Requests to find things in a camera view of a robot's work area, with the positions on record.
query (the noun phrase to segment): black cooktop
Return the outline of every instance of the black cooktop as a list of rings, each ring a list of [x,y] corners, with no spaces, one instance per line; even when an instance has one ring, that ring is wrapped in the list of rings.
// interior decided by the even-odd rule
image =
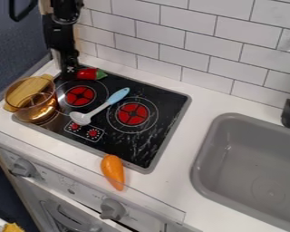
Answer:
[[[99,81],[55,79],[60,113],[43,128],[96,150],[120,157],[126,166],[146,173],[153,170],[174,126],[188,106],[188,97],[107,72]],[[71,111],[89,112],[116,91],[130,87],[120,102],[79,126]]]

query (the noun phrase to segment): gray sink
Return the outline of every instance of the gray sink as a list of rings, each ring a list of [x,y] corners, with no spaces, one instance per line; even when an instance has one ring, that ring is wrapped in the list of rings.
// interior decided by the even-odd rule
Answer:
[[[191,182],[206,198],[290,231],[290,130],[235,113],[217,117]]]

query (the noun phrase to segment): red pepper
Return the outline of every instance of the red pepper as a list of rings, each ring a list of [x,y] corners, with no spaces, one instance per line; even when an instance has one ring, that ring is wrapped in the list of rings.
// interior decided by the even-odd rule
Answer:
[[[81,69],[77,72],[77,79],[80,80],[100,80],[106,76],[104,71],[96,68]]]

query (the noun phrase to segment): sink rim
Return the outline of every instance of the sink rim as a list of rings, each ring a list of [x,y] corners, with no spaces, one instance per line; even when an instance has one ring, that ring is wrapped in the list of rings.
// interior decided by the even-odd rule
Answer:
[[[215,133],[217,132],[218,125],[222,121],[229,120],[229,119],[236,119],[236,120],[246,121],[250,123],[253,122],[257,126],[290,135],[290,129],[288,128],[285,128],[283,126],[280,126],[280,125],[277,125],[268,121],[262,121],[256,118],[252,118],[243,114],[229,112],[229,113],[218,115],[209,126],[208,132],[200,146],[200,149],[197,152],[197,156],[192,163],[192,166],[189,172],[191,185],[197,191],[197,193],[199,193],[201,196],[221,206],[227,207],[239,213],[242,213],[252,218],[255,218],[257,220],[263,221],[271,226],[279,227],[279,228],[282,228],[283,230],[290,231],[289,221],[283,220],[282,218],[279,218],[279,217],[269,215],[255,208],[252,208],[248,205],[245,205],[239,201],[235,201],[232,198],[228,198],[223,195],[220,195],[217,192],[210,190],[202,183],[201,175],[200,175],[200,167],[202,165],[204,158],[207,156],[206,147],[207,147],[207,144],[210,143],[210,140],[208,139],[208,137],[212,137],[213,135],[215,135]]]

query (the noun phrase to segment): white subway tile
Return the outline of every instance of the white subway tile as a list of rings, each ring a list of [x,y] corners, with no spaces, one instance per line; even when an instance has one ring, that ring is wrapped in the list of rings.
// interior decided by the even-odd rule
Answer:
[[[290,98],[290,94],[288,93],[274,91],[256,86],[254,84],[238,81],[235,82],[231,94],[240,98],[261,102],[263,104],[272,105],[279,108],[283,108],[286,99]]]
[[[183,70],[182,81],[224,93],[230,93],[233,82],[231,79],[228,78],[187,68],[184,68]]]
[[[164,63],[138,55],[138,68],[149,73],[156,73],[174,80],[180,80],[181,67],[174,64]]]
[[[203,34],[187,33],[186,49],[237,61],[242,44]]]
[[[116,15],[135,18],[151,23],[158,23],[160,18],[160,6],[144,3],[136,0],[112,1],[112,11]]]
[[[83,3],[92,10],[111,12],[111,0],[84,0]]]
[[[95,49],[95,43],[87,42],[84,40],[79,40],[81,46],[81,53],[86,53],[89,55],[97,56],[97,51]]]
[[[212,57],[210,59],[209,72],[262,85],[266,78],[267,69]]]
[[[276,48],[282,29],[236,19],[219,17],[216,36],[230,40]]]
[[[184,48],[185,32],[166,26],[137,22],[137,37]]]
[[[216,17],[214,15],[167,6],[161,7],[161,24],[167,26],[212,35],[214,33],[215,22]]]
[[[97,44],[103,44],[110,47],[113,47],[115,45],[113,33],[86,25],[78,24],[78,36],[80,39],[95,42]]]
[[[161,45],[160,59],[165,62],[205,71],[208,68],[209,56]]]
[[[290,74],[271,70],[266,78],[265,86],[279,91],[290,92]]]
[[[121,34],[115,34],[115,38],[118,49],[158,59],[159,46],[157,43],[131,38]]]
[[[136,55],[126,53],[113,48],[97,45],[98,57],[114,63],[120,63],[132,68],[136,68]]]
[[[290,73],[290,53],[277,50],[245,44],[241,62]]]
[[[78,23],[92,25],[91,10],[83,8],[81,11],[80,18],[78,19]]]
[[[93,25],[120,34],[135,36],[134,20],[92,11]]]
[[[143,0],[161,5],[171,5],[179,8],[187,8],[189,0]]]
[[[190,0],[189,9],[214,15],[248,19],[253,2],[254,0]]]
[[[290,4],[256,0],[251,20],[290,28]]]
[[[290,30],[284,29],[277,49],[284,52],[290,52]]]

